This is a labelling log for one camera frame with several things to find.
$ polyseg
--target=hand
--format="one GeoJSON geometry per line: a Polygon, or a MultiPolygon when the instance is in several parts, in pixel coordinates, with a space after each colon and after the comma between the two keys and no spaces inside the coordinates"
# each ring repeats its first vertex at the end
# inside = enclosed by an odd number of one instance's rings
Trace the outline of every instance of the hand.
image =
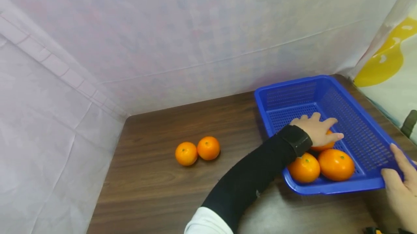
{"type": "Polygon", "coordinates": [[[336,118],[329,118],[320,122],[320,113],[313,113],[310,118],[302,115],[300,119],[296,118],[291,121],[290,125],[296,125],[310,136],[313,146],[324,146],[330,142],[335,142],[345,137],[342,133],[331,133],[327,135],[327,131],[332,125],[337,123],[336,118]]]}
{"type": "Polygon", "coordinates": [[[382,169],[388,203],[403,226],[403,229],[417,233],[417,171],[395,145],[390,145],[398,167],[404,173],[404,182],[397,171],[382,169]]]}

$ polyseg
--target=yellow pattern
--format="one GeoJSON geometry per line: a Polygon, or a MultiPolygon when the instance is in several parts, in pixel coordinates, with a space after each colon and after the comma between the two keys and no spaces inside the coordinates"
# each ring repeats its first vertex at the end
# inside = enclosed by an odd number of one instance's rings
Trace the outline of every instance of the yellow pattern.
{"type": "Polygon", "coordinates": [[[385,43],[364,65],[354,79],[358,87],[382,83],[400,70],[404,62],[400,43],[417,33],[417,21],[407,17],[389,34],[385,43]]]}

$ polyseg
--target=black sleeve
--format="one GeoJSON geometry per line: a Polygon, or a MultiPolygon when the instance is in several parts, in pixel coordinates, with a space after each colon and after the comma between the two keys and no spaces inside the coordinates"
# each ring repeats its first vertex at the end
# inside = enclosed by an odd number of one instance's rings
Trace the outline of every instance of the black sleeve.
{"type": "Polygon", "coordinates": [[[247,207],[295,159],[293,147],[277,133],[233,166],[202,206],[216,212],[236,233],[247,207]]]}

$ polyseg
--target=orange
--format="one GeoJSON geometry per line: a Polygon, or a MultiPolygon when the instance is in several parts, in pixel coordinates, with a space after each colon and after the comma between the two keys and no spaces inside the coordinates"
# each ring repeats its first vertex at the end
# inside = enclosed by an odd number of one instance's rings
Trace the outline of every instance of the orange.
{"type": "Polygon", "coordinates": [[[355,163],[348,154],[329,149],[319,155],[321,173],[332,181],[346,181],[355,172],[355,163]]]}
{"type": "Polygon", "coordinates": [[[220,154],[220,144],[213,136],[206,136],[197,144],[197,152],[204,160],[213,160],[220,154]]]}
{"type": "Polygon", "coordinates": [[[297,182],[308,183],[318,178],[320,165],[313,155],[305,153],[288,166],[288,171],[297,182]]]}
{"type": "Polygon", "coordinates": [[[175,150],[175,158],[180,165],[190,166],[197,161],[197,147],[190,142],[180,143],[175,150]]]}
{"type": "MultiPolygon", "coordinates": [[[[331,133],[333,133],[333,132],[330,131],[330,130],[327,131],[327,135],[329,135],[331,133]]],[[[313,151],[316,151],[316,152],[321,152],[321,151],[324,151],[324,150],[327,150],[327,149],[332,149],[333,146],[334,146],[334,142],[330,142],[330,143],[328,143],[324,146],[313,146],[311,149],[313,151]]]]}

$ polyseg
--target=white sleeve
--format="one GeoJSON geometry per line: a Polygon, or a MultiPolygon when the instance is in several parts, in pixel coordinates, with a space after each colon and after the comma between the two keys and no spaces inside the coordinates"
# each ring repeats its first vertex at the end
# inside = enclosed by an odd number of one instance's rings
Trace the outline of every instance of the white sleeve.
{"type": "Polygon", "coordinates": [[[200,207],[185,227],[184,234],[233,234],[233,232],[216,212],[200,207]]]}

